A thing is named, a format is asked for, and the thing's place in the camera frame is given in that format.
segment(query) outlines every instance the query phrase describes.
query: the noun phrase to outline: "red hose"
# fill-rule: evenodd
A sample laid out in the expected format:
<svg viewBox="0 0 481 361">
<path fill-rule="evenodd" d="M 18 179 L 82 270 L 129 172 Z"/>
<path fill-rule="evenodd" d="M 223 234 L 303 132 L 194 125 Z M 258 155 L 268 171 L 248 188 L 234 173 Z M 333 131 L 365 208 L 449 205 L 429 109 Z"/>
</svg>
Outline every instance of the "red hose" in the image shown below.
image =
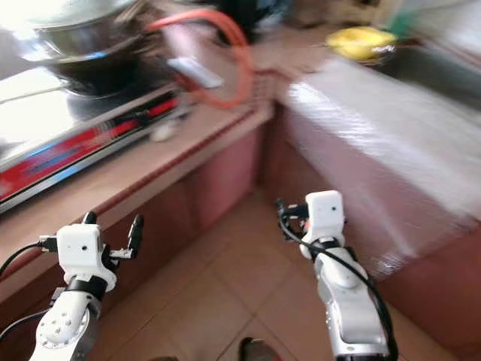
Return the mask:
<svg viewBox="0 0 481 361">
<path fill-rule="evenodd" d="M 249 45 L 242 30 L 230 17 L 220 11 L 210 9 L 198 9 L 181 14 L 171 15 L 151 23 L 147 31 L 156 31 L 163 26 L 180 23 L 187 20 L 206 20 L 217 26 L 226 36 L 232 46 L 234 57 L 237 60 L 237 91 L 233 99 L 224 100 L 208 94 L 200 89 L 197 96 L 200 100 L 220 109 L 231 109 L 245 102 L 251 93 L 253 85 L 253 64 Z"/>
</svg>

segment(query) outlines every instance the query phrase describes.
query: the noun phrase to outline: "beige floor tile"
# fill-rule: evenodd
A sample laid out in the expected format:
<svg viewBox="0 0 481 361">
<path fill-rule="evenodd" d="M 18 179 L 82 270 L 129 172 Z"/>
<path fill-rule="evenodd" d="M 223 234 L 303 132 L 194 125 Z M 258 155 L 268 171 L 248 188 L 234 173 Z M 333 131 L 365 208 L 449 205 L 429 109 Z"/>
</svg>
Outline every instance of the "beige floor tile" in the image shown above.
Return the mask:
<svg viewBox="0 0 481 361">
<path fill-rule="evenodd" d="M 296 361 L 294 356 L 287 348 L 277 339 L 277 337 L 259 320 L 253 318 L 247 326 L 242 329 L 235 340 L 225 350 L 219 361 L 237 361 L 237 350 L 241 340 L 245 337 L 260 338 L 265 340 L 279 354 L 282 361 Z"/>
<path fill-rule="evenodd" d="M 189 251 L 195 253 L 204 262 L 212 262 L 232 242 L 242 240 L 245 233 L 246 219 L 251 205 L 250 197 L 242 201 L 232 211 L 226 214 L 217 224 L 208 229 Z"/>
<path fill-rule="evenodd" d="M 92 351 L 92 359 L 103 361 L 122 347 L 203 268 L 205 263 L 198 260 L 189 249 L 174 257 L 145 284 L 101 318 L 100 334 Z"/>
<path fill-rule="evenodd" d="M 250 313 L 205 270 L 157 316 L 190 361 L 212 361 L 250 319 Z"/>
<path fill-rule="evenodd" d="M 391 311 L 399 353 L 408 361 L 456 361 L 450 352 L 442 348 L 427 333 L 393 307 Z"/>
<path fill-rule="evenodd" d="M 164 308 L 192 279 L 206 268 L 192 247 L 186 248 L 135 291 L 152 314 Z"/>
<path fill-rule="evenodd" d="M 316 283 L 294 270 L 267 300 L 258 318 L 299 361 L 332 361 L 325 307 Z"/>
<path fill-rule="evenodd" d="M 89 354 L 91 361 L 105 361 L 142 328 L 153 314 L 139 303 L 139 298 L 128 297 L 101 318 L 97 342 Z"/>
<path fill-rule="evenodd" d="M 175 356 L 179 361 L 188 360 L 168 337 L 163 325 L 151 320 L 131 340 L 123 345 L 109 361 L 153 361 L 163 356 Z"/>
<path fill-rule="evenodd" d="M 273 245 L 294 265 L 314 278 L 310 261 L 304 258 L 299 247 L 294 242 L 285 241 L 282 231 L 277 225 L 277 214 L 274 205 L 265 201 L 261 194 L 253 194 L 242 203 L 245 207 L 244 217 L 250 225 L 249 231 L 263 243 Z"/>
<path fill-rule="evenodd" d="M 252 312 L 279 286 L 291 267 L 287 258 L 256 234 L 230 244 L 212 264 Z"/>
</svg>

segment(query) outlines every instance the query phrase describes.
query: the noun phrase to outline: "white robotic arm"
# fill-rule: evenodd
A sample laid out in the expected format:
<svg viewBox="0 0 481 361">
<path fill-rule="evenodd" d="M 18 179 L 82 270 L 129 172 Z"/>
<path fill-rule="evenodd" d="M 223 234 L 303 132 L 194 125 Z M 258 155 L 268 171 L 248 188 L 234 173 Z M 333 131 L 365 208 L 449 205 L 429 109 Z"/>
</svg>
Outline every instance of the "white robotic arm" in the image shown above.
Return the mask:
<svg viewBox="0 0 481 361">
<path fill-rule="evenodd" d="M 95 220 L 90 212 L 83 223 L 62 227 L 50 237 L 68 286 L 38 324 L 31 361 L 85 359 L 96 339 L 103 296 L 115 287 L 119 259 L 137 255 L 144 225 L 141 216 L 132 224 L 126 250 L 111 251 L 103 244 Z"/>
<path fill-rule="evenodd" d="M 306 202 L 285 208 L 278 201 L 278 216 L 286 237 L 301 243 L 302 254 L 314 263 L 336 360 L 396 360 L 387 308 L 377 291 L 371 295 L 375 289 L 367 272 L 345 247 L 342 195 L 334 190 L 310 193 Z M 296 232 L 290 220 L 300 220 L 304 231 Z M 388 318 L 387 326 L 383 318 Z"/>
</svg>

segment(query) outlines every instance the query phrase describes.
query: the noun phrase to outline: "kitchen sink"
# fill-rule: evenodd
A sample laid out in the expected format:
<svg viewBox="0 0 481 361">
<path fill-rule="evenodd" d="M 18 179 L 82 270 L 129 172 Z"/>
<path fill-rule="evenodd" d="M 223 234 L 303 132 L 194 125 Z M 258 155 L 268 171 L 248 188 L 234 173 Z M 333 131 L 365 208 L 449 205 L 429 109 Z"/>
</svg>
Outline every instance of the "kitchen sink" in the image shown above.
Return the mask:
<svg viewBox="0 0 481 361">
<path fill-rule="evenodd" d="M 481 71 L 454 56 L 402 47 L 374 70 L 481 111 Z"/>
</svg>

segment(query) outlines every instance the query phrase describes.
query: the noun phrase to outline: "yellow bowl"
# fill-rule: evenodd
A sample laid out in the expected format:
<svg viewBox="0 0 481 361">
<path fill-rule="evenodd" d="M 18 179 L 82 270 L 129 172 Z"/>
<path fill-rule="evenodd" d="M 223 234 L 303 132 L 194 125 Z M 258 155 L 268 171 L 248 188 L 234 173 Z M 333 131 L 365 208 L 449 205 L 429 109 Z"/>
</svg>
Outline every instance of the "yellow bowl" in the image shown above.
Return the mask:
<svg viewBox="0 0 481 361">
<path fill-rule="evenodd" d="M 394 44 L 396 37 L 370 26 L 342 29 L 330 34 L 326 44 L 336 53 L 354 60 L 369 60 L 379 56 L 377 47 Z"/>
</svg>

